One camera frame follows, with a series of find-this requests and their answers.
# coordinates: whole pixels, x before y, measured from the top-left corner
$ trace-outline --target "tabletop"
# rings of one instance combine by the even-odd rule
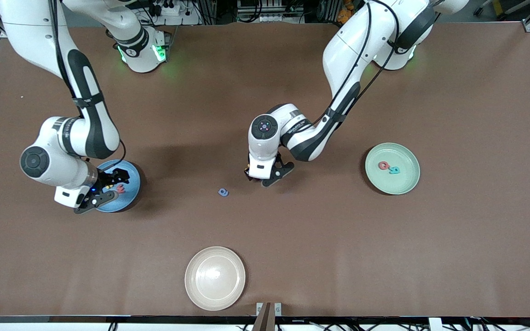
[[[18,166],[45,119],[76,114],[70,95],[2,40],[0,315],[229,316],[257,302],[290,316],[530,315],[530,34],[520,23],[436,24],[318,159],[271,188],[248,182],[254,117],[294,103],[312,120],[329,103],[322,52],[335,32],[181,27],[170,61],[137,74],[102,28],[72,29],[146,178],[132,209],[80,216]],[[418,158],[410,193],[366,180],[365,153],[383,142]],[[194,306],[183,281],[213,245],[247,271],[221,312]]]

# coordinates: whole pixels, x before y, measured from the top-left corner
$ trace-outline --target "blue plate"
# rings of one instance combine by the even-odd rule
[[[111,164],[116,163],[117,161],[118,160],[106,161],[102,164],[99,164],[97,168],[103,169]],[[136,199],[136,196],[140,191],[140,174],[138,173],[136,167],[134,167],[134,164],[122,160],[122,162],[116,164],[114,167],[105,170],[105,173],[111,174],[116,168],[121,168],[128,172],[130,175],[130,180],[128,180],[129,183],[119,183],[110,188],[110,190],[116,191],[116,186],[122,184],[125,192],[118,195],[118,199],[115,199],[111,203],[107,203],[97,208],[97,210],[101,212],[116,212],[128,207],[134,201],[134,199]]]

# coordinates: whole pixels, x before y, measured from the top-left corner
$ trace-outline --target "white plate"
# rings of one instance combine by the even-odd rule
[[[225,247],[198,252],[185,270],[185,291],[196,306],[214,312],[232,306],[242,294],[244,265]]]

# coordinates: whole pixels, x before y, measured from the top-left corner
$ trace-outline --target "plate rim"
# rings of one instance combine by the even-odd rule
[[[206,307],[203,307],[202,305],[198,304],[194,299],[193,299],[193,296],[190,295],[190,289],[189,287],[187,286],[187,283],[188,283],[188,280],[189,280],[189,277],[190,277],[190,267],[191,267],[191,264],[196,261],[198,259],[198,256],[200,256],[201,254],[205,253],[206,251],[208,250],[218,250],[218,249],[222,249],[224,251],[228,251],[229,253],[232,253],[233,256],[235,256],[237,259],[238,259],[238,262],[240,263],[240,273],[238,276],[240,276],[240,278],[242,279],[242,286],[240,286],[240,291],[238,292],[238,296],[236,296],[234,298],[234,300],[231,301],[231,303],[225,305],[225,306],[222,306],[221,308],[206,308]],[[189,261],[189,263],[187,264],[187,267],[185,268],[185,275],[184,275],[184,283],[185,283],[185,292],[187,293],[187,296],[190,298],[191,302],[193,302],[193,304],[195,304],[196,306],[198,306],[199,308],[203,309],[203,310],[207,310],[209,312],[217,312],[219,310],[225,310],[226,308],[232,306],[234,303],[236,303],[238,301],[238,299],[240,299],[240,296],[242,295],[242,292],[244,292],[244,286],[246,285],[246,281],[247,281],[247,278],[246,278],[246,270],[245,270],[245,267],[244,267],[244,263],[242,262],[242,259],[240,258],[240,256],[238,256],[238,254],[233,251],[232,249],[229,249],[228,247],[223,247],[223,246],[211,246],[211,247],[206,247],[202,250],[200,250],[199,252],[197,252],[192,258],[191,260]]]
[[[377,186],[377,184],[374,182],[374,180],[371,178],[371,176],[369,175],[369,172],[368,172],[368,164],[370,162],[370,155],[372,155],[372,153],[375,151],[375,149],[381,149],[381,147],[389,146],[389,145],[392,145],[392,146],[396,145],[396,146],[398,146],[400,148],[403,148],[406,151],[408,151],[410,153],[410,155],[412,155],[412,157],[413,157],[413,159],[412,159],[413,163],[415,163],[418,166],[418,176],[416,176],[416,180],[414,182],[414,185],[412,185],[410,187],[410,189],[408,189],[408,190],[406,190],[404,192],[401,192],[401,193],[392,193],[392,192],[389,192],[389,191],[382,190],[380,187]],[[380,144],[377,144],[374,147],[372,147],[372,149],[369,150],[368,155],[365,157],[365,174],[366,174],[366,176],[368,176],[368,179],[372,183],[372,185],[374,185],[374,187],[376,189],[382,191],[383,193],[388,193],[390,195],[402,195],[402,194],[406,194],[406,193],[414,190],[416,185],[418,185],[418,182],[420,182],[420,180],[421,180],[421,164],[418,162],[418,159],[417,159],[416,155],[410,149],[408,149],[408,147],[406,147],[404,145],[400,145],[398,143],[390,143],[390,142],[388,142],[388,143],[380,143]]]

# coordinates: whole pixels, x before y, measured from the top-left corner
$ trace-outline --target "black strap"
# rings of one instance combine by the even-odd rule
[[[347,115],[341,115],[341,114],[337,113],[336,111],[334,111],[334,110],[332,110],[330,108],[327,108],[324,113],[328,117],[330,117],[331,121],[334,121],[334,122],[344,122],[345,119],[347,118]]]
[[[95,105],[97,105],[97,103],[100,103],[103,100],[104,94],[102,92],[99,92],[94,96],[91,96],[91,98],[87,99],[73,98],[73,102],[75,103],[75,105],[80,108],[94,107]]]

